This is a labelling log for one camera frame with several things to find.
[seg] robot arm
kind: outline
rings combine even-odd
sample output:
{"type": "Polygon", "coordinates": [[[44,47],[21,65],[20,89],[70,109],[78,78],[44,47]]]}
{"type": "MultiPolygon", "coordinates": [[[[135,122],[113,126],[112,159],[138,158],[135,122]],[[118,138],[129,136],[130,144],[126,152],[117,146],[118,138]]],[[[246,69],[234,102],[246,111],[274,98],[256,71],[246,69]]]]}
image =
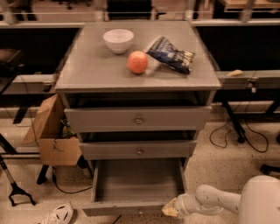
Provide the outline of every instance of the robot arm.
{"type": "Polygon", "coordinates": [[[200,185],[195,194],[184,193],[173,199],[163,208],[163,212],[169,216],[183,218],[193,213],[216,215],[225,208],[238,214],[240,199],[240,194],[223,192],[210,185],[200,185]]]}
{"type": "Polygon", "coordinates": [[[181,194],[162,210],[166,215],[183,218],[193,213],[215,215],[223,208],[238,214],[238,224],[278,224],[280,181],[269,176],[253,177],[243,187],[241,195],[200,185],[195,194],[181,194]]]}

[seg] white bowl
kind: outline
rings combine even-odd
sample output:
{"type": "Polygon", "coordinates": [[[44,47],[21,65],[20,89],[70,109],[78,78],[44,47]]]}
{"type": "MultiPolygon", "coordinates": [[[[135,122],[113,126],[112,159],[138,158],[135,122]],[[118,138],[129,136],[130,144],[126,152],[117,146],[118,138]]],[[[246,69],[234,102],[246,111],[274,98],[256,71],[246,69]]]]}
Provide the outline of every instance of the white bowl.
{"type": "Polygon", "coordinates": [[[114,53],[125,53],[132,45],[134,33],[129,30],[115,29],[103,35],[105,44],[114,53]]]}

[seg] cabinet top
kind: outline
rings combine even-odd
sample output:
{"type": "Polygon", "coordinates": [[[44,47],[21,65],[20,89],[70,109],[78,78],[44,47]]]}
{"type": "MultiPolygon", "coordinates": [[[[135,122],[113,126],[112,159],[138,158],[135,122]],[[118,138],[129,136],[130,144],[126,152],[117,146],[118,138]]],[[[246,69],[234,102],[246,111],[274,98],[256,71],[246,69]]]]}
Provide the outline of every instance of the cabinet top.
{"type": "Polygon", "coordinates": [[[88,23],[73,43],[55,89],[63,93],[215,90],[219,83],[200,39],[186,21],[118,21],[88,23]],[[112,29],[134,32],[132,47],[123,54],[111,52],[102,35],[112,29]],[[195,53],[192,71],[184,75],[162,65],[152,74],[133,74],[127,68],[132,51],[143,50],[164,35],[179,50],[195,53]]]}

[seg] drawer handle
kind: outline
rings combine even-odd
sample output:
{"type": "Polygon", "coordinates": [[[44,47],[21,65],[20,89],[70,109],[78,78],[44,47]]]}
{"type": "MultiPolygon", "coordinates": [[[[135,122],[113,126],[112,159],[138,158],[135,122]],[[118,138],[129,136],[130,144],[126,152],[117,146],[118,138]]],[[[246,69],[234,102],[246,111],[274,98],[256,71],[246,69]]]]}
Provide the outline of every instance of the drawer handle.
{"type": "Polygon", "coordinates": [[[138,148],[138,149],[137,149],[137,154],[138,154],[138,155],[142,155],[142,153],[143,153],[142,149],[139,149],[139,148],[138,148]]]}
{"type": "Polygon", "coordinates": [[[144,120],[138,116],[137,118],[135,118],[134,122],[139,125],[139,124],[144,123],[144,120]]]}

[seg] snack bag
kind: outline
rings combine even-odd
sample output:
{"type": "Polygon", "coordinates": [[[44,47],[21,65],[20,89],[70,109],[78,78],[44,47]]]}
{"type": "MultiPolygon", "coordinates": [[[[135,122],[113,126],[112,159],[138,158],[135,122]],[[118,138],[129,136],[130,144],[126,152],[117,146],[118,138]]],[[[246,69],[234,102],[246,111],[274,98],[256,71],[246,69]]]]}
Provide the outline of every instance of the snack bag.
{"type": "Polygon", "coordinates": [[[156,39],[146,50],[146,53],[182,74],[189,74],[192,70],[195,54],[179,51],[165,36],[156,39]]]}

